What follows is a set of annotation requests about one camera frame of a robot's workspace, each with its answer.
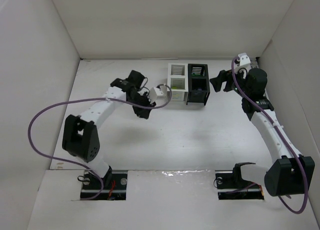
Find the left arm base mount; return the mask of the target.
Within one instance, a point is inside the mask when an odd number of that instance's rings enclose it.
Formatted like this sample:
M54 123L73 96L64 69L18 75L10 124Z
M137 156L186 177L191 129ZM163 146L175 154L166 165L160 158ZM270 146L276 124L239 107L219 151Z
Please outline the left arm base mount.
M90 172L85 171L84 175L77 177L81 183L80 199L91 198L92 200L126 200L128 171L113 170L112 174L103 184L103 191L96 197L101 190L101 182Z

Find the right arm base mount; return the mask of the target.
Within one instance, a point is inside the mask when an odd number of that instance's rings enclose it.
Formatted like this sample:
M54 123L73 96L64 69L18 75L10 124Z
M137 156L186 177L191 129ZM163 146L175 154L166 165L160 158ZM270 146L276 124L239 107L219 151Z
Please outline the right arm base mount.
M216 170L214 187L219 200L264 200L262 187L242 178L241 167L253 162L236 163L232 170Z

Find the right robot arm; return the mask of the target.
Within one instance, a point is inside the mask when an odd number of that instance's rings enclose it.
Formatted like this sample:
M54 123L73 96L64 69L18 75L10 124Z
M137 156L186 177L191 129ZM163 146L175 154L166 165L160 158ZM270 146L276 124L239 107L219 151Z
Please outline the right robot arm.
M245 94L241 105L250 122L261 134L272 159L272 166L262 172L264 185L271 196L304 194L309 190L315 162L303 156L289 141L279 125L274 107L265 96L268 79L264 70L253 68L233 75L222 70L210 79L216 92L234 90Z

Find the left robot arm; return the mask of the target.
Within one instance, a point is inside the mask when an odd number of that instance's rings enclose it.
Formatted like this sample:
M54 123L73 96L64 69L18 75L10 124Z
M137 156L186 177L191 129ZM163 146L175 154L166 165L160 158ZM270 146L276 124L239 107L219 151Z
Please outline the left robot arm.
M70 155L80 159L93 170L103 182L110 180L111 167L104 159L100 149L98 129L108 117L122 104L133 103L137 117L148 119L149 107L156 105L158 97L163 95L160 87L153 87L149 92L141 93L145 76L132 70L125 79L117 78L103 95L104 100L95 102L78 116L70 114L64 124L62 148Z

